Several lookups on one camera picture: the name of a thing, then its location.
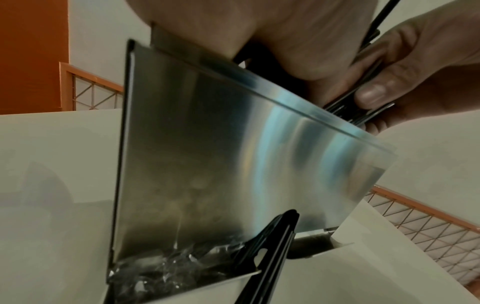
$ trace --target plastic wrapper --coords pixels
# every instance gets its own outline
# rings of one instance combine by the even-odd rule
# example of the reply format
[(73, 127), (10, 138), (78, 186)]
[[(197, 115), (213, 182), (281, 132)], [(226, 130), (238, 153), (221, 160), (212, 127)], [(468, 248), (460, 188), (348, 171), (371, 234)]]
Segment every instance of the plastic wrapper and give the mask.
[(239, 245), (155, 250), (119, 261), (109, 274), (115, 304), (140, 304), (232, 277)]

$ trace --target orange wall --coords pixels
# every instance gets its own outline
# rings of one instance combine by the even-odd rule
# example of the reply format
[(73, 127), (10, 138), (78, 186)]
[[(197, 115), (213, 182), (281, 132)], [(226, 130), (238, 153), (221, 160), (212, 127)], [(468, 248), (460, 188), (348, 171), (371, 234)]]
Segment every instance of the orange wall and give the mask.
[(0, 0), (0, 114), (59, 111), (68, 0)]

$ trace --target metal grid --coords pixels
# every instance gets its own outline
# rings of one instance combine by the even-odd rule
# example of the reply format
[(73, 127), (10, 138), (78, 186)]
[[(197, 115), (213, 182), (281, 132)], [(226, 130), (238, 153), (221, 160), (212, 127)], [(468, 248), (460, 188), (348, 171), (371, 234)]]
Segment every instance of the metal grid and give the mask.
[(73, 75), (73, 102), (76, 111), (121, 109), (123, 93)]
[(365, 200), (460, 284), (480, 278), (480, 233), (376, 192)]

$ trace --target silver metal container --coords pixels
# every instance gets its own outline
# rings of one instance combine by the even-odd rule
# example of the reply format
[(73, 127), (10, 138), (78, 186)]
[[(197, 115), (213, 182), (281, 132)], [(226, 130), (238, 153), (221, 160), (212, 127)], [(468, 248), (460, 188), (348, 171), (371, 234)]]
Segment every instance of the silver metal container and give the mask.
[(372, 135), (159, 29), (130, 41), (111, 264), (246, 241), (289, 209), (339, 226), (395, 156)]

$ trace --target white table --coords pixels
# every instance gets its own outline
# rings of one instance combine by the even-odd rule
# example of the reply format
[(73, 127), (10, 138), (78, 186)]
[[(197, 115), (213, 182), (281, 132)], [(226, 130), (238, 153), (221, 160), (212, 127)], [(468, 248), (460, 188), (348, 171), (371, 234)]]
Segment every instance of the white table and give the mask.
[[(105, 293), (120, 110), (0, 116), (0, 302), (98, 304)], [(272, 303), (477, 303), (362, 202), (353, 245), (287, 261)], [(241, 286), (165, 303), (234, 303)]]

